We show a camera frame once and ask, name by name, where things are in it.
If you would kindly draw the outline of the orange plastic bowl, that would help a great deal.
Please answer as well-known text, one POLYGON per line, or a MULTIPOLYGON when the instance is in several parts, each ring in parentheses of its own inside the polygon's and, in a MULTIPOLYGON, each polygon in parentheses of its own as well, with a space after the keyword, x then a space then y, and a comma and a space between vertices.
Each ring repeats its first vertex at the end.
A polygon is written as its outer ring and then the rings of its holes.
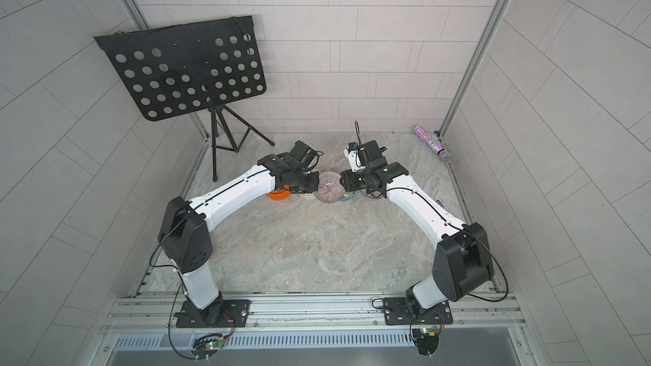
POLYGON ((275 190, 266 194, 266 196, 275 201, 281 201, 288 198, 291 195, 288 190, 275 190))

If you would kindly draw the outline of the purple striped bowl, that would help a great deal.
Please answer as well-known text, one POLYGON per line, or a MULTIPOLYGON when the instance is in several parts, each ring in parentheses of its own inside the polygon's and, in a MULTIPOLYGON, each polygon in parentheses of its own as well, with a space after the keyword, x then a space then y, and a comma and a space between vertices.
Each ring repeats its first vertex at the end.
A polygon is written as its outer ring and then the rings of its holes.
POLYGON ((341 184, 341 176, 333 171, 322 172, 319 175, 319 184, 315 197, 322 203, 338 202, 345 194, 345 189, 341 184))
POLYGON ((367 198, 378 199, 381 197, 381 193, 379 191, 361 190, 360 192, 367 198))

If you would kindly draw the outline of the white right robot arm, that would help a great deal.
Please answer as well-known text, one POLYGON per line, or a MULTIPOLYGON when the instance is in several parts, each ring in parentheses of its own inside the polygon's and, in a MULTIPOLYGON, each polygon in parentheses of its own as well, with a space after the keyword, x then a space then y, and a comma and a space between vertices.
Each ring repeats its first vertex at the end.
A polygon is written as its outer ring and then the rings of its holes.
POLYGON ((350 169, 341 173, 347 191, 364 190, 402 208, 436 248, 432 271, 406 291, 414 314, 446 301, 457 302, 494 276, 488 235, 441 208, 399 163, 388 164, 377 142, 351 142, 345 148, 350 169))

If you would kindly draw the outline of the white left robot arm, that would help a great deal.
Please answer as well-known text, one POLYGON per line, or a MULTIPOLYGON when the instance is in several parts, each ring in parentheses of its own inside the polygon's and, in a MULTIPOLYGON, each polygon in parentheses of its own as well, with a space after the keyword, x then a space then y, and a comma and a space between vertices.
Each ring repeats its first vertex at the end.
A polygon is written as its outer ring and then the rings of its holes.
POLYGON ((180 275, 194 308, 205 311, 220 306, 222 300, 210 272, 210 232, 228 216, 270 192, 317 191, 319 173, 315 166, 320 156, 321 152, 297 141, 290 152, 262 157, 244 174, 203 196, 190 200, 177 197, 168 203, 158 244, 180 275))

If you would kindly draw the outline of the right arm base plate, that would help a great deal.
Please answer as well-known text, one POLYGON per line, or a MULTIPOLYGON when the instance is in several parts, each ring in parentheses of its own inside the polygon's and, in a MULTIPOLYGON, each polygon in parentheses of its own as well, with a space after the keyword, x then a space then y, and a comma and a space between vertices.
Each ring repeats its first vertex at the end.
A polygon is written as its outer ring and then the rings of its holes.
POLYGON ((386 325, 452 325, 449 303, 444 301, 425 309, 412 298, 379 298, 371 303, 382 312, 386 325))

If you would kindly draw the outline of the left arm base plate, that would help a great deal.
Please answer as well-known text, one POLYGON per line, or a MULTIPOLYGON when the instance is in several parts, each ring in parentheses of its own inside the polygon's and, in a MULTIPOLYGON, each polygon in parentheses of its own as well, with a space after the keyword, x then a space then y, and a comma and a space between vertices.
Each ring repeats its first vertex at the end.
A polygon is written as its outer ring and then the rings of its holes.
POLYGON ((181 310, 174 313, 176 328, 232 328, 247 323, 250 300, 216 300, 205 309, 197 309, 186 300, 181 310))

